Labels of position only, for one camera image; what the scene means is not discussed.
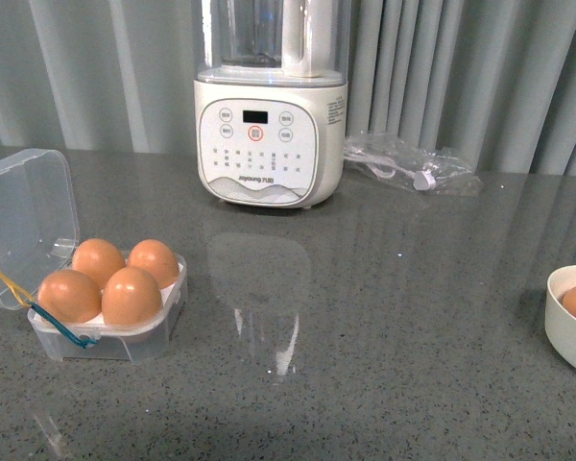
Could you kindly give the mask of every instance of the gray curtain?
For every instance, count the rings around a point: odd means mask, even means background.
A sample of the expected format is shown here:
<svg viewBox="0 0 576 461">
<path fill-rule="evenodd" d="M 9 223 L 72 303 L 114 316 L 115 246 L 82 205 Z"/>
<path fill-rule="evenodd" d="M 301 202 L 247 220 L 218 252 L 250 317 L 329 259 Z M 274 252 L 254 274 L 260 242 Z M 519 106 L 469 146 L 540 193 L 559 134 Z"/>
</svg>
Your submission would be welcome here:
<svg viewBox="0 0 576 461">
<path fill-rule="evenodd" d="M 191 0 L 0 0 L 0 145 L 194 155 Z M 576 175 L 576 0 L 353 0 L 348 133 Z"/>
<path fill-rule="evenodd" d="M 348 133 L 576 175 L 576 0 L 362 0 Z"/>
</svg>

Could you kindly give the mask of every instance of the clear plastic lid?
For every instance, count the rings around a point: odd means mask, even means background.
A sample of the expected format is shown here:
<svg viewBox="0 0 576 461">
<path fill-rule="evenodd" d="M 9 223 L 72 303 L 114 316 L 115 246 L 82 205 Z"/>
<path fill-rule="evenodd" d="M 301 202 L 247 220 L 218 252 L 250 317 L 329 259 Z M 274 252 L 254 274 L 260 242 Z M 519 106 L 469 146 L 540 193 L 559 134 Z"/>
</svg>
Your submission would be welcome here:
<svg viewBox="0 0 576 461">
<path fill-rule="evenodd" d="M 198 80 L 337 86 L 348 72 L 349 0 L 200 0 Z"/>
<path fill-rule="evenodd" d="M 68 163 L 27 149 L 0 160 L 0 271 L 30 293 L 63 267 L 79 243 Z M 0 307 L 19 303 L 0 280 Z"/>
</svg>

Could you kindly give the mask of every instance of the plastic bag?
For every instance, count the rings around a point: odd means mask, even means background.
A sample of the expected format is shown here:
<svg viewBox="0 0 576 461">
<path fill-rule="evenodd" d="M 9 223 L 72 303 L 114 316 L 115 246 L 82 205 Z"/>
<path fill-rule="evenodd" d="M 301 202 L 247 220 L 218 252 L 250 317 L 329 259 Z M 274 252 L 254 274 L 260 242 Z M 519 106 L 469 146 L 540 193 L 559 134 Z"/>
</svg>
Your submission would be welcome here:
<svg viewBox="0 0 576 461">
<path fill-rule="evenodd" d="M 346 165 L 404 190 L 433 195 L 474 196 L 483 187 L 458 152 L 429 152 L 388 133 L 360 133 L 344 143 Z"/>
</svg>

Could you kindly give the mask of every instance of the gray countertop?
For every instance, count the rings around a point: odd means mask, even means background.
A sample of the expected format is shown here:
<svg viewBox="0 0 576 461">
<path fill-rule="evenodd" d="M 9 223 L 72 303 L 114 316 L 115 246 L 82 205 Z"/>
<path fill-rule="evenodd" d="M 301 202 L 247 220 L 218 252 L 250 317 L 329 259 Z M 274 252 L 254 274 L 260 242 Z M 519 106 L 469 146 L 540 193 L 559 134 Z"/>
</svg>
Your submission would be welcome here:
<svg viewBox="0 0 576 461">
<path fill-rule="evenodd" d="M 0 460 L 576 460 L 576 371 L 544 332 L 576 178 L 456 198 L 347 170 L 272 210 L 213 198 L 193 157 L 65 154 L 81 238 L 164 241 L 189 300 L 141 365 L 52 361 L 0 309 Z"/>
</svg>

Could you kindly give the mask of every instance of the digital display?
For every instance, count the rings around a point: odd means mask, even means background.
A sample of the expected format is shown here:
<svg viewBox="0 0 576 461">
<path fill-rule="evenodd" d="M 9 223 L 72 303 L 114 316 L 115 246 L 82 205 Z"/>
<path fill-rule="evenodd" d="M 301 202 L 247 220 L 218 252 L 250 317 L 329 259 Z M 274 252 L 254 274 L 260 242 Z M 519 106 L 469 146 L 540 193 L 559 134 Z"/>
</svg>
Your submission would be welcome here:
<svg viewBox="0 0 576 461">
<path fill-rule="evenodd" d="M 244 110 L 243 123 L 269 123 L 269 112 L 260 110 Z"/>
</svg>

